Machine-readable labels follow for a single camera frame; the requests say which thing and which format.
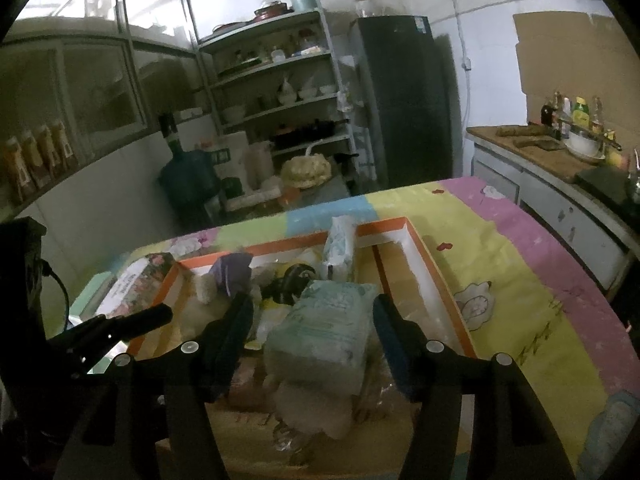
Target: refrigerator sticker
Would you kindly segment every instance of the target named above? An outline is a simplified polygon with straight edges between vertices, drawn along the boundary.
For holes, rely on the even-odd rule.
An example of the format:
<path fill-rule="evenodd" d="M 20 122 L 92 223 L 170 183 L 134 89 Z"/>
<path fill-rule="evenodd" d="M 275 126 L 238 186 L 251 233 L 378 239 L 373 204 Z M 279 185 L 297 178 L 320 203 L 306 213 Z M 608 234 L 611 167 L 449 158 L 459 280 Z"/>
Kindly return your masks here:
<path fill-rule="evenodd" d="M 415 28 L 417 28 L 421 33 L 426 34 L 427 28 L 424 26 L 424 18 L 421 16 L 414 16 L 415 20 Z"/>

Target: refrigerator door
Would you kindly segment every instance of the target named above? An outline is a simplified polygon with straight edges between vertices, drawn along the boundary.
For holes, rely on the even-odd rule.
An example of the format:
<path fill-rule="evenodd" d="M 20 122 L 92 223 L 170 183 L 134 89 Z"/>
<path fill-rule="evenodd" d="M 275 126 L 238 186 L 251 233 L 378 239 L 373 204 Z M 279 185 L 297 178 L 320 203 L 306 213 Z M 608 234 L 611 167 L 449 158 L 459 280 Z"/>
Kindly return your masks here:
<path fill-rule="evenodd" d="M 427 18 L 360 18 L 351 41 L 369 106 L 380 184 L 399 187 L 450 178 L 447 94 Z"/>

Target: brown cardboard on wall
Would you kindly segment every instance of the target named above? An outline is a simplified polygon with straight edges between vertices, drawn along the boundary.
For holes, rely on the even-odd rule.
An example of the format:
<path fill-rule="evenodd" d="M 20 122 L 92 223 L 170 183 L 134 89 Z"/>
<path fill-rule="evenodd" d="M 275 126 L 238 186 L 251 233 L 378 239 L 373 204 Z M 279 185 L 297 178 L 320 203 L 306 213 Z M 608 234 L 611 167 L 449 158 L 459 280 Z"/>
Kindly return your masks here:
<path fill-rule="evenodd" d="M 554 11 L 516 14 L 513 20 L 530 121 L 540 121 L 540 108 L 555 90 L 590 105 L 597 95 L 606 126 L 623 147 L 640 144 L 640 59 L 615 19 Z"/>

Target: black cable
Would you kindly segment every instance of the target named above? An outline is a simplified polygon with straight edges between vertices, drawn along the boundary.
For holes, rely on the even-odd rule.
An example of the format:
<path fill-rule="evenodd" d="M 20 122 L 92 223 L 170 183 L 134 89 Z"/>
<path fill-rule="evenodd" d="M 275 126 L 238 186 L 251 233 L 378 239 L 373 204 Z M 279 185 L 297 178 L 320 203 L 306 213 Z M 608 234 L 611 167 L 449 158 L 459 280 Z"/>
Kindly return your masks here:
<path fill-rule="evenodd" d="M 47 260 L 42 260 L 42 275 L 51 276 L 54 280 L 56 280 L 58 282 L 58 285 L 62 289 L 62 293 L 65 295 L 65 324 L 62 327 L 62 332 L 64 332 L 66 330 L 66 326 L 69 323 L 69 294 L 66 292 L 65 284 L 62 283 L 62 280 L 60 280 L 58 275 L 53 272 L 53 269 L 51 269 L 51 266 L 49 265 L 49 262 Z"/>

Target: drawer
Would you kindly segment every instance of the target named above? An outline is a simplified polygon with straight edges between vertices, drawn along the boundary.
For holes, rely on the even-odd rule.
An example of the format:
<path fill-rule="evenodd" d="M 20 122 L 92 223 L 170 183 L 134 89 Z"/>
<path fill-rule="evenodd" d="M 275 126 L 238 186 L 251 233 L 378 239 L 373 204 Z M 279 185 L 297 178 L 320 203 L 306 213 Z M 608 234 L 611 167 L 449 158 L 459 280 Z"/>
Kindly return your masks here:
<path fill-rule="evenodd" d="M 625 266 L 625 251 L 575 203 L 540 179 L 523 173 L 520 200 L 574 250 L 607 290 Z"/>
<path fill-rule="evenodd" d="M 513 203 L 518 200 L 518 186 L 508 178 L 504 178 L 500 173 L 496 173 L 491 168 L 486 167 L 482 162 L 474 159 L 472 174 L 484 180 L 489 186 L 494 186 L 495 189 Z"/>
<path fill-rule="evenodd" d="M 481 162 L 486 167 L 491 168 L 495 173 L 501 174 L 503 177 L 511 180 L 516 186 L 520 185 L 520 177 L 522 175 L 522 168 L 511 164 L 504 160 L 500 156 L 494 155 L 487 150 L 482 149 L 481 146 L 476 144 L 474 152 L 474 161 Z"/>

